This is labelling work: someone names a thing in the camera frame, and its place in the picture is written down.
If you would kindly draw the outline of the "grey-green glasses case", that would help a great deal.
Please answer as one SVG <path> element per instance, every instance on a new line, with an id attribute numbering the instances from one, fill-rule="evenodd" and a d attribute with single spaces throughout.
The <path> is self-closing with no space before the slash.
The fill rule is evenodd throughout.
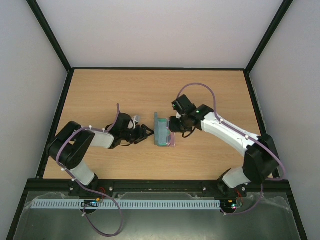
<path id="1" fill-rule="evenodd" d="M 176 145 L 175 134 L 170 131 L 170 120 L 159 118 L 154 113 L 154 144 L 158 147 L 174 147 Z"/>

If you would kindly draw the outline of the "pink sunglasses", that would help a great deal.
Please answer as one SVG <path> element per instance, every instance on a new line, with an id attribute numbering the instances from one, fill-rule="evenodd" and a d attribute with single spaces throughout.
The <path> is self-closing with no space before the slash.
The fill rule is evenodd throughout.
<path id="1" fill-rule="evenodd" d="M 166 145 L 159 145 L 157 143 L 157 145 L 159 147 L 174 147 L 176 145 L 175 133 L 170 131 L 169 120 L 167 118 L 160 118 L 158 120 L 158 131 L 159 131 L 159 122 L 164 122 L 164 121 L 166 121 L 166 127 L 167 127 L 167 143 L 166 143 Z"/>

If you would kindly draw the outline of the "light blue cleaning cloth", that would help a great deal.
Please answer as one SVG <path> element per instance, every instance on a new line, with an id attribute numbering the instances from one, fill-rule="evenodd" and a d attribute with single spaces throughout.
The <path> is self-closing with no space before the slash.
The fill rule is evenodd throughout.
<path id="1" fill-rule="evenodd" d="M 159 121 L 158 122 L 158 144 L 159 145 L 166 145 L 167 144 L 167 122 L 166 121 Z"/>

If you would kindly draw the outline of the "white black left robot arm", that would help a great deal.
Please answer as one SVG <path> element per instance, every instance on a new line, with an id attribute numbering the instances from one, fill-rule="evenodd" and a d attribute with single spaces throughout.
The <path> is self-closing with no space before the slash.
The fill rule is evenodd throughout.
<path id="1" fill-rule="evenodd" d="M 85 163 L 84 157 L 90 147 L 114 149 L 126 142 L 136 145 L 155 134 L 154 130 L 139 124 L 140 117 L 118 113 L 115 121 L 106 128 L 82 127 L 70 121 L 46 146 L 46 153 L 70 177 L 72 196 L 98 196 L 106 192 L 99 186 L 98 176 Z"/>

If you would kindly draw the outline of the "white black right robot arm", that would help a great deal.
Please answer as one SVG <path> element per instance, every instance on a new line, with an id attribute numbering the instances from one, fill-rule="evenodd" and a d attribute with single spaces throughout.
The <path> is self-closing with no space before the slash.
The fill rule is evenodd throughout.
<path id="1" fill-rule="evenodd" d="M 200 130 L 224 141 L 243 156 L 241 167 L 228 169 L 218 178 L 216 188 L 223 196 L 229 196 L 245 184 L 261 185 L 278 167 L 283 166 L 270 135 L 245 131 L 222 118 L 214 107 L 195 106 L 186 95 L 171 104 L 176 111 L 176 115 L 169 118 L 172 133 L 191 135 Z"/>

